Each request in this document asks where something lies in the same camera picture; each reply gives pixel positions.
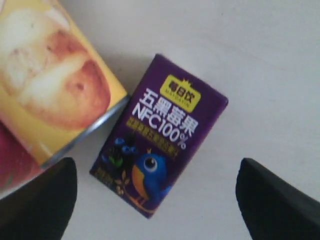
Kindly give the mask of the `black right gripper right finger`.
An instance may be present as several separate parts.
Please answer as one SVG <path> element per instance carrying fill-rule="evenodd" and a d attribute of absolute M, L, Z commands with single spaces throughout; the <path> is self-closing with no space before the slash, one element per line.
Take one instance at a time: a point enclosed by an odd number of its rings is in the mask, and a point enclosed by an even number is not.
<path fill-rule="evenodd" d="M 320 238 L 319 201 L 252 158 L 240 162 L 235 197 L 253 240 Z"/>

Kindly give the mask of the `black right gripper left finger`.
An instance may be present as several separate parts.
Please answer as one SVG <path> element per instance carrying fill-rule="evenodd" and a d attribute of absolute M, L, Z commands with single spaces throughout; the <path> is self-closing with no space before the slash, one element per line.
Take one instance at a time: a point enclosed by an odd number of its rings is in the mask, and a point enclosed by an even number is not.
<path fill-rule="evenodd" d="M 0 238 L 60 240 L 76 200 L 76 163 L 65 157 L 0 200 Z"/>

